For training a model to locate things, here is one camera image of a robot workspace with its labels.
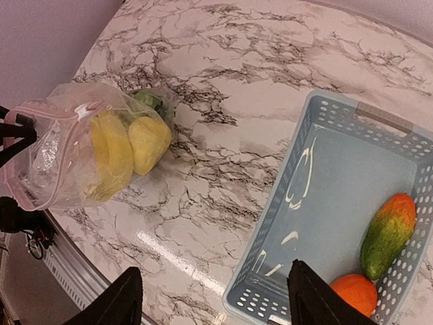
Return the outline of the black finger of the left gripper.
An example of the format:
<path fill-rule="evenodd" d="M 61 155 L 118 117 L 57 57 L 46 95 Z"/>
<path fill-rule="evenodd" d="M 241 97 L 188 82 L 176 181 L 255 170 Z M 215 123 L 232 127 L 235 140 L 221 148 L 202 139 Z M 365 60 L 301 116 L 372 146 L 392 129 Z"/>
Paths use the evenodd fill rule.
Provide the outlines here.
<path fill-rule="evenodd" d="M 1 167 L 10 161 L 15 155 L 34 144 L 37 141 L 37 132 L 33 120 L 19 114 L 15 122 L 6 122 L 6 114 L 9 110 L 1 107 Z"/>

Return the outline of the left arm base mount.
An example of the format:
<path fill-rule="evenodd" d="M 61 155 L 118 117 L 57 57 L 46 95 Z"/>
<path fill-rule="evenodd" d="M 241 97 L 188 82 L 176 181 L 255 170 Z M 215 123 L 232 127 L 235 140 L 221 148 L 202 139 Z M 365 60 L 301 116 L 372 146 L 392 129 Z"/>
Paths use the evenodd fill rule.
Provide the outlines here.
<path fill-rule="evenodd" d="M 1 197 L 1 232 L 26 235 L 28 252 L 36 259 L 44 258 L 53 243 L 55 230 L 44 211 L 25 211 L 10 197 Z"/>

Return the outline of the clear zip top bag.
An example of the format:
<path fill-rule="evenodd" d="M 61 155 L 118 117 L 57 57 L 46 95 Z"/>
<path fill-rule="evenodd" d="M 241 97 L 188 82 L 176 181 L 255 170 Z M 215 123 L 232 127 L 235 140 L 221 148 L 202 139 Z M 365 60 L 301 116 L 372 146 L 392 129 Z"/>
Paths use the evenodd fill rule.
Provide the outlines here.
<path fill-rule="evenodd" d="M 127 133 L 139 117 L 163 120 L 173 126 L 173 95 L 160 87 L 150 91 L 164 100 L 165 119 L 151 107 L 104 83 L 58 85 L 42 100 L 28 100 L 8 109 L 6 122 L 18 122 L 21 114 L 33 120 L 37 141 L 15 155 L 1 169 L 12 198 L 25 211 L 91 207 L 104 202 L 85 196 L 87 186 L 97 181 L 90 122 L 103 112 L 113 112 Z"/>

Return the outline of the orange toy fruit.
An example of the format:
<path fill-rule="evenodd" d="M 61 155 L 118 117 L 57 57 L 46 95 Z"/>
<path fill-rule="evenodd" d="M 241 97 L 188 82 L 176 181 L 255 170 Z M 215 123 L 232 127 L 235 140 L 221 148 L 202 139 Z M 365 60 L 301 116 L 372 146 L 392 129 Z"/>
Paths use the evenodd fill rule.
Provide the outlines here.
<path fill-rule="evenodd" d="M 348 274 L 335 280 L 331 288 L 364 316 L 373 315 L 378 293 L 372 281 L 360 274 Z"/>

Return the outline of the green orange mango toy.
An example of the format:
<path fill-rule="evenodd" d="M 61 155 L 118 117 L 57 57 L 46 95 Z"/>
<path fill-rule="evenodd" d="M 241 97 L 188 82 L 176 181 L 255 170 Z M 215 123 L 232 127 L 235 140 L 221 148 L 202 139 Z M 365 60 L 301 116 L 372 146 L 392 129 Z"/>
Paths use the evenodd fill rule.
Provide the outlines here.
<path fill-rule="evenodd" d="M 415 203 L 406 193 L 395 194 L 376 212 L 360 251 L 366 278 L 374 281 L 386 273 L 411 238 L 416 218 Z"/>

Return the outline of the green watermelon toy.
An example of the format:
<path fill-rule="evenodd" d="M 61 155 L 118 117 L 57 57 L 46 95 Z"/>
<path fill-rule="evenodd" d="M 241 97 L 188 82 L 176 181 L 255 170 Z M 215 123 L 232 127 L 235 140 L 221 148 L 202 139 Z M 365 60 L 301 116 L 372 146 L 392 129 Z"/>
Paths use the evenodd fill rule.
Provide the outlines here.
<path fill-rule="evenodd" d="M 165 119 L 167 117 L 168 108 L 166 107 L 164 100 L 158 95 L 154 95 L 150 91 L 146 90 L 133 91 L 130 95 L 139 102 L 153 108 L 161 118 Z"/>

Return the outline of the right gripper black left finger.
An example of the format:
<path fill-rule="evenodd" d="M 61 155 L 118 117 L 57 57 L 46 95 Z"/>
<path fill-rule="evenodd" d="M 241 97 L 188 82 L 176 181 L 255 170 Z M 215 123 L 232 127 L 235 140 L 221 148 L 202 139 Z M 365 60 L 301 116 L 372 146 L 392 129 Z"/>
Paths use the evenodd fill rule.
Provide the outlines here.
<path fill-rule="evenodd" d="M 88 307 L 64 325 L 141 324 L 143 282 L 137 267 L 126 269 Z"/>

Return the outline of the yellow bell pepper toy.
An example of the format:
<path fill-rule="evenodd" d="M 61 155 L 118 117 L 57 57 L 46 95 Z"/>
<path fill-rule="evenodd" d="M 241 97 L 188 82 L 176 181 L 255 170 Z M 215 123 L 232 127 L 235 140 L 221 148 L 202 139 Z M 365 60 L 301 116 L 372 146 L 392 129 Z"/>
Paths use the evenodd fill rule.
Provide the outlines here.
<path fill-rule="evenodd" d="M 133 149 L 134 170 L 139 175 L 146 175 L 168 150 L 170 128 L 161 119 L 143 116 L 130 124 L 128 134 Z"/>

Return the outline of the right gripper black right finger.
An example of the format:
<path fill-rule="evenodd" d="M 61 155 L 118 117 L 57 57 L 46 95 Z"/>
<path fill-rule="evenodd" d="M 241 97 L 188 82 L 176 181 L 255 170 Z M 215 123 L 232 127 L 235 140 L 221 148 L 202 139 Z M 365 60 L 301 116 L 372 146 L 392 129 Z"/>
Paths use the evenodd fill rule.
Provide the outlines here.
<path fill-rule="evenodd" d="M 362 325 L 372 320 L 346 303 L 307 263 L 292 262 L 287 277 L 293 325 Z"/>

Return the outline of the yellow banana toy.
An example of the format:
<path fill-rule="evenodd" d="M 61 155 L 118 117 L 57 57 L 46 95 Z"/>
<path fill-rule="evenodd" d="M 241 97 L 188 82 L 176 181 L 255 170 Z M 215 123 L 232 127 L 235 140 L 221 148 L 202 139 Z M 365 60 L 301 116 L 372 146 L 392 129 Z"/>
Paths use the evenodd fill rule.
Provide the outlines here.
<path fill-rule="evenodd" d="M 105 202 L 130 182 L 133 151 L 125 126 L 113 112 L 103 112 L 92 118 L 90 130 L 97 181 L 87 186 L 85 196 Z"/>

